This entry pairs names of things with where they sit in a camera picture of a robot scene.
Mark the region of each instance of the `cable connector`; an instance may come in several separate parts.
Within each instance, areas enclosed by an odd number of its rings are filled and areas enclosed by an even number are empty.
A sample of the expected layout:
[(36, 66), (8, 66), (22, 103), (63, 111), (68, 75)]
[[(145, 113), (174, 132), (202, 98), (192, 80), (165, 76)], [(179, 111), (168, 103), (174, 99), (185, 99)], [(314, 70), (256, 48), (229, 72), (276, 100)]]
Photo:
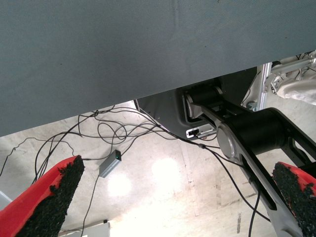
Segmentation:
[(199, 143), (198, 147), (202, 148), (202, 149), (205, 149), (206, 148), (206, 145), (205, 144), (202, 144), (202, 143)]

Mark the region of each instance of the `white cloth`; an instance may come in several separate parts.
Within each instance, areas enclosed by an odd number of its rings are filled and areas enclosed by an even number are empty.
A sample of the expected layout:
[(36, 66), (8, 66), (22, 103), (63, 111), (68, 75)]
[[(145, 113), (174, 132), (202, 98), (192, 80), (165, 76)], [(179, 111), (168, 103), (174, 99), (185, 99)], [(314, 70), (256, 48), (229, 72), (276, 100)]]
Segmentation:
[(292, 98), (316, 105), (316, 79), (286, 80), (279, 85), (276, 94), (285, 99)]

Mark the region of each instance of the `black wire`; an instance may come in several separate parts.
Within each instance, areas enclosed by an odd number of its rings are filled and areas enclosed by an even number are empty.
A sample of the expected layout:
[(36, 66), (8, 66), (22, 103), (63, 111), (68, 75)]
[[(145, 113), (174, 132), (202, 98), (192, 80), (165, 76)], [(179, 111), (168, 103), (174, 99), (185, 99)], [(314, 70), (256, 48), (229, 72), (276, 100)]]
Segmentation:
[(244, 98), (244, 100), (241, 102), (241, 105), (243, 106), (243, 103), (245, 102), (245, 100), (249, 97), (250, 93), (251, 93), (251, 87), (253, 85), (253, 82), (255, 81), (256, 77), (261, 73), (261, 71), (259, 71), (257, 73), (257, 75), (255, 75), (254, 79), (252, 80), (252, 83), (250, 84), (250, 87), (249, 87), (249, 93), (248, 95)]
[(312, 68), (310, 68), (310, 67), (307, 67), (308, 69), (310, 69), (310, 70), (312, 70), (312, 71), (314, 71), (314, 72), (316, 72), (316, 70), (314, 70), (314, 69), (312, 69)]
[(258, 189), (258, 196), (257, 196), (256, 204), (255, 204), (255, 207), (253, 209), (252, 216), (251, 216), (251, 219), (250, 219), (248, 237), (251, 237), (253, 220), (255, 219), (255, 215), (256, 215), (257, 208), (258, 208), (259, 200), (260, 200), (260, 189)]
[(95, 191), (95, 187), (97, 186), (98, 179), (99, 179), (99, 175), (98, 175), (98, 177), (97, 177), (97, 179), (95, 180), (95, 183), (94, 183), (94, 187), (93, 187), (93, 191), (92, 191), (92, 195), (91, 195), (89, 207), (88, 207), (88, 210), (87, 210), (87, 212), (86, 212), (86, 214), (85, 214), (85, 216), (84, 216), (84, 219), (83, 219), (82, 231), (81, 231), (80, 237), (82, 237), (82, 235), (83, 235), (85, 219), (87, 218), (87, 215), (88, 215), (88, 213), (89, 213), (89, 210), (90, 210), (90, 207), (91, 207), (91, 204), (92, 204), (92, 200), (93, 200), (93, 196), (94, 196), (94, 191)]
[[(230, 172), (228, 171), (228, 169), (226, 168), (226, 166), (223, 164), (223, 162), (221, 161), (221, 159), (219, 159), (217, 156), (215, 156), (217, 158), (217, 160), (220, 162), (220, 164), (222, 165), (222, 167), (224, 168), (224, 170), (226, 171), (226, 173), (228, 174), (229, 178), (231, 179), (233, 185), (235, 186), (237, 192), (239, 193), (239, 195), (241, 196), (241, 198), (244, 200), (244, 202), (252, 209), (255, 210), (254, 207), (246, 200), (246, 198), (242, 195), (239, 187), (237, 186), (234, 178), (232, 177), (232, 175), (230, 174)], [(268, 217), (266, 217), (265, 215), (261, 214), (259, 211), (255, 210), (256, 213), (258, 215), (260, 215), (262, 218), (264, 218), (265, 220), (270, 222), (270, 219)]]
[[(3, 163), (3, 165), (2, 165), (1, 172), (0, 172), (0, 177), (2, 176), (2, 173), (3, 173), (3, 170), (4, 170), (5, 164), (6, 164), (7, 160), (8, 160), (8, 158), (9, 158), (9, 156), (11, 156), (12, 153), (13, 153), (13, 151), (15, 151), (17, 148), (19, 148), (23, 143), (25, 143), (25, 142), (26, 142), (27, 140), (29, 140), (29, 139), (35, 139), (35, 140), (40, 141), (40, 142), (45, 142), (45, 141), (47, 141), (47, 140), (44, 140), (44, 139), (38, 139), (38, 138), (36, 138), (36, 137), (27, 137), (26, 139), (24, 139), (23, 142), (19, 143), (16, 147), (13, 147), (12, 150), (11, 150), (11, 153), (8, 154), (8, 155), (6, 156), (6, 158), (5, 158), (5, 160), (4, 160), (4, 163)], [(61, 142), (66, 143), (66, 144), (70, 147), (70, 149), (72, 149), (72, 155), (74, 156), (75, 150), (73, 149), (73, 147), (72, 147), (68, 142), (66, 142), (66, 141), (61, 141)]]
[(226, 158), (222, 157), (220, 154), (218, 154), (217, 152), (212, 151), (212, 150), (209, 149), (209, 148), (204, 148), (204, 149), (206, 149), (206, 150), (208, 150), (209, 152), (211, 152), (211, 153), (212, 153), (215, 157), (217, 157), (217, 158), (221, 158), (221, 159), (223, 159), (223, 160), (225, 160), (225, 161), (227, 161), (227, 162), (229, 162), (229, 163), (232, 163), (232, 164), (237, 165), (237, 166), (239, 166), (239, 167), (241, 167), (241, 168), (244, 168), (243, 165), (238, 164), (238, 163), (236, 163), (236, 162), (233, 162), (233, 161), (231, 161), (231, 160), (229, 160), (229, 159), (226, 159)]
[[(63, 132), (63, 133), (57, 134), (57, 135), (63, 134), (63, 136), (62, 136), (62, 138), (57, 142), (57, 144), (54, 146), (54, 148), (49, 152), (49, 154), (48, 154), (47, 157), (45, 158), (45, 162), (46, 162), (46, 160), (47, 160), (47, 162), (48, 162), (48, 159), (50, 158), (50, 156), (52, 155), (52, 153), (54, 152), (54, 150), (57, 148), (57, 146), (59, 145), (59, 143), (64, 139), (64, 137), (65, 137), (67, 134), (71, 133), (71, 131), (72, 131), (75, 127), (77, 127), (80, 123), (86, 121), (86, 120), (87, 120), (88, 118), (90, 118), (90, 117), (95, 117), (95, 116), (97, 116), (98, 114), (99, 114), (99, 112), (98, 112), (98, 111), (95, 111), (95, 112), (93, 112), (91, 115), (87, 116), (85, 119), (83, 119), (83, 120), (81, 120), (80, 122), (76, 123), (76, 124), (75, 124), (74, 126), (72, 126), (67, 132)], [(44, 144), (41, 146), (41, 148), (39, 149), (39, 151), (38, 151), (38, 153), (37, 153), (37, 155), (36, 155), (36, 157), (35, 157), (35, 164), (34, 164), (35, 178), (34, 178), (34, 180), (33, 180), (33, 183), (35, 183), (36, 180), (38, 179), (38, 174), (39, 174), (39, 173), (38, 173), (38, 171), (37, 171), (37, 161), (38, 161), (38, 158), (39, 158), (40, 151), (43, 149), (43, 147), (46, 145), (46, 143), (47, 143), (50, 139), (48, 139), (46, 142), (44, 142)]]

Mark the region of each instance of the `gray fabric panel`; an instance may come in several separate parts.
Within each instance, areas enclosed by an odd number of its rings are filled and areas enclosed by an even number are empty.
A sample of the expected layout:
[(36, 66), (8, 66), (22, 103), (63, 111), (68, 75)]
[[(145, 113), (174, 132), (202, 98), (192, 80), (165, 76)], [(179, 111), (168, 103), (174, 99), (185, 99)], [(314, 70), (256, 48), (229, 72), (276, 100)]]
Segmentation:
[(0, 3), (0, 136), (316, 48), (313, 0)]

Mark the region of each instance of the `white floor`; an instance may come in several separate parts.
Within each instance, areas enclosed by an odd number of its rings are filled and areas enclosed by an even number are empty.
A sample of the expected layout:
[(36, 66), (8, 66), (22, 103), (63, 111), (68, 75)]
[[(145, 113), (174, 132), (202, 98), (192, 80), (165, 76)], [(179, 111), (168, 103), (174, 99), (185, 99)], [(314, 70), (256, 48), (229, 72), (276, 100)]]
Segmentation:
[[(124, 106), (133, 106), (127, 102)], [(269, 94), (268, 107), (282, 110), (313, 140), (316, 140), (316, 107), (300, 101), (284, 100)], [(105, 114), (104, 118), (124, 123), (144, 121), (131, 113)], [(46, 140), (67, 130), (77, 117), (32, 128), (0, 138), (0, 165), (5, 157), (27, 137)], [(97, 121), (87, 120), (82, 133), (97, 135)], [(110, 134), (104, 127), (103, 134)], [(68, 135), (65, 139), (83, 158), (100, 158), (110, 145), (100, 139)], [(0, 191), (11, 199), (29, 187), (34, 178), (34, 160), (43, 142), (27, 140), (13, 154), (0, 177)], [(129, 142), (117, 147), (124, 151)], [(71, 149), (60, 144), (50, 159), (49, 167), (68, 158)], [(269, 171), (284, 159), (273, 151), (260, 155)], [(80, 228), (86, 213), (98, 167), (101, 161), (86, 161), (85, 172), (68, 210), (63, 229)], [(226, 164), (243, 194), (254, 205), (256, 195), (242, 172)], [(266, 214), (260, 204), (259, 210)], [(244, 204), (218, 161), (208, 151), (156, 134), (138, 138), (122, 157), (122, 162), (105, 179), (99, 178), (86, 224), (108, 219), (111, 237), (221, 237), (247, 236), (252, 211)], [(253, 236), (275, 236), (270, 223), (255, 217)]]

